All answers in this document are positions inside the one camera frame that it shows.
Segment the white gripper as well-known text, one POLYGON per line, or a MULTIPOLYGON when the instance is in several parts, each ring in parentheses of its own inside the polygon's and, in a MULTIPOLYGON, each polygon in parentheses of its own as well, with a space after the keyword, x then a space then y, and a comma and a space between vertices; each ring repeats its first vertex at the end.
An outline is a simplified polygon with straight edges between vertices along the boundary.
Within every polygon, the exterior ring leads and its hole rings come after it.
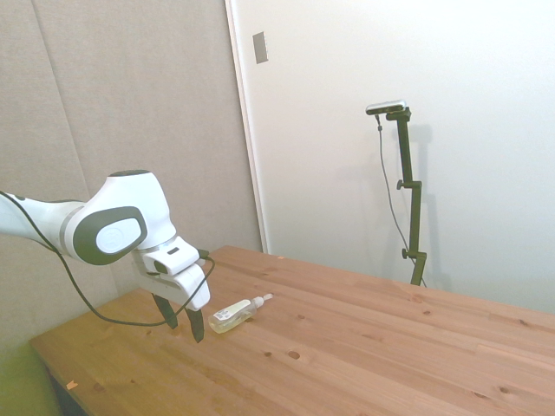
POLYGON ((136 251, 133 251, 132 254, 134 264, 139 271, 138 283, 143 289, 154 294, 154 302, 164 323, 170 329, 178 327, 178 318, 169 301, 179 305, 188 302, 185 311, 190 322, 193 339, 197 343, 202 342, 205 336, 205 325, 201 309, 208 304, 211 295, 205 281, 205 273, 200 265, 193 263, 176 275, 170 276, 156 271, 154 268, 150 270, 145 263, 148 257, 142 256, 136 251))

